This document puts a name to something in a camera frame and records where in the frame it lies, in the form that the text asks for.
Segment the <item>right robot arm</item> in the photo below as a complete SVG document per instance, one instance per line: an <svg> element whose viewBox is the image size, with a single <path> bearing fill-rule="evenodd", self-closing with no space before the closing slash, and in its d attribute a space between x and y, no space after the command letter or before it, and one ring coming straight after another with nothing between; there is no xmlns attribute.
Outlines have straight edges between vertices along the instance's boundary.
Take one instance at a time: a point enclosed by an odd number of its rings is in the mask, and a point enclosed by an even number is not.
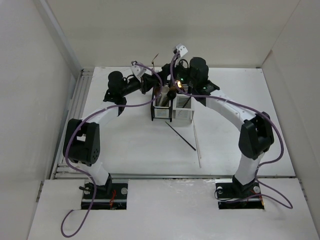
<svg viewBox="0 0 320 240"><path fill-rule="evenodd" d="M203 106L219 113L239 130L238 148L241 158L232 177L231 190L237 197L243 197L256 181L260 162L274 143L274 124L266 112L234 102L216 84L209 80L209 67L201 57L190 60L188 67L174 57L162 66L159 75L170 77L172 84L180 91L177 81L188 85L186 96L192 97Z"/></svg>

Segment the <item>black round spoon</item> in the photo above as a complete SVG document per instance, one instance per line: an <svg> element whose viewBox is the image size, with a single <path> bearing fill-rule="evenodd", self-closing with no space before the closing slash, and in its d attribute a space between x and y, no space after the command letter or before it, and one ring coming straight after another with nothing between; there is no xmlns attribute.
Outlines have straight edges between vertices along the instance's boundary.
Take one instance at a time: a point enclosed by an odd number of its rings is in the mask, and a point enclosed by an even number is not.
<svg viewBox="0 0 320 240"><path fill-rule="evenodd" d="M176 98L177 93L176 93L176 91L171 91L171 90L170 90L170 91L166 94L166 96L167 96L167 98L168 98L169 100L173 100L173 99Z"/></svg>

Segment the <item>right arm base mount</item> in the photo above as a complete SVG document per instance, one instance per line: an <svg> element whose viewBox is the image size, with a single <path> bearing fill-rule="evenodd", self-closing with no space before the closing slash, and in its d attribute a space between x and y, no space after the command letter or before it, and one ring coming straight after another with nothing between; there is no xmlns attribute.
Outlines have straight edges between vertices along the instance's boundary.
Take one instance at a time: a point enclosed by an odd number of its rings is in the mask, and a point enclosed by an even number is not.
<svg viewBox="0 0 320 240"><path fill-rule="evenodd" d="M215 187L214 196L219 210L265 209L257 182L247 189L240 189L233 182L217 182Z"/></svg>

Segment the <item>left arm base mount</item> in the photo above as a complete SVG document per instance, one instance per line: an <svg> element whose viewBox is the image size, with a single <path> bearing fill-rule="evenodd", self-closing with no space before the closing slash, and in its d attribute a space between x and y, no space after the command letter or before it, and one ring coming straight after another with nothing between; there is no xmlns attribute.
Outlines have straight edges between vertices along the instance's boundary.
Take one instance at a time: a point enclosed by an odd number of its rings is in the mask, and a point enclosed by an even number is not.
<svg viewBox="0 0 320 240"><path fill-rule="evenodd" d="M112 182L107 186L97 186L92 210L126 210L128 196L128 182ZM87 182L79 187L83 191L80 204L81 210L87 210L94 196L93 183Z"/></svg>

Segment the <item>brown wooden spoon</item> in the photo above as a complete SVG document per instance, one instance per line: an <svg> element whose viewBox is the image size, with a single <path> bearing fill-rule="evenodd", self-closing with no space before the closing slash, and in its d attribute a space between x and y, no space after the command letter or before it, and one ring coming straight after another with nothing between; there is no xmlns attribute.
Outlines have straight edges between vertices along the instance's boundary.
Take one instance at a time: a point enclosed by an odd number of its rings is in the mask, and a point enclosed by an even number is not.
<svg viewBox="0 0 320 240"><path fill-rule="evenodd" d="M156 98L162 91L162 88L160 86L157 86L155 89L154 89L154 97Z"/></svg>

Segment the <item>white chopstick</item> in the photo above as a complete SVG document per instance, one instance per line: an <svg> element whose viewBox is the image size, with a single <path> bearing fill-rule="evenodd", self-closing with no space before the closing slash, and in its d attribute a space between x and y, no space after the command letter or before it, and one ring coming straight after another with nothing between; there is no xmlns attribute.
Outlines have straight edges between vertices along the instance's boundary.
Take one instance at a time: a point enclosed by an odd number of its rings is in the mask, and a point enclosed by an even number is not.
<svg viewBox="0 0 320 240"><path fill-rule="evenodd" d="M202 168L202 162L201 162L202 155L201 155L201 149L200 149L198 135L197 135L196 124L194 121L192 122L192 125L193 125L193 133L194 133L196 152L197 152L197 158L198 158L198 165L199 165L199 168L201 169Z"/></svg>

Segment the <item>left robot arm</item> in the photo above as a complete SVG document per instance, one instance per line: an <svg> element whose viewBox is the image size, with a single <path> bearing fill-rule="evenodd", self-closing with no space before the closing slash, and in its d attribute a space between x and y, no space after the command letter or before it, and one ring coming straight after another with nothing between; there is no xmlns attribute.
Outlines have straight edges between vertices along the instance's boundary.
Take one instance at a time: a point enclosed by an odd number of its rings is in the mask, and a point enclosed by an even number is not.
<svg viewBox="0 0 320 240"><path fill-rule="evenodd" d="M154 87L163 89L167 78L161 72L147 74L142 68L124 77L120 71L108 75L107 91L101 105L89 115L67 123L63 156L73 170L85 174L90 182L85 188L92 195L107 198L112 192L112 179L101 161L101 129L119 117L130 105L126 96L140 91L143 94Z"/></svg>

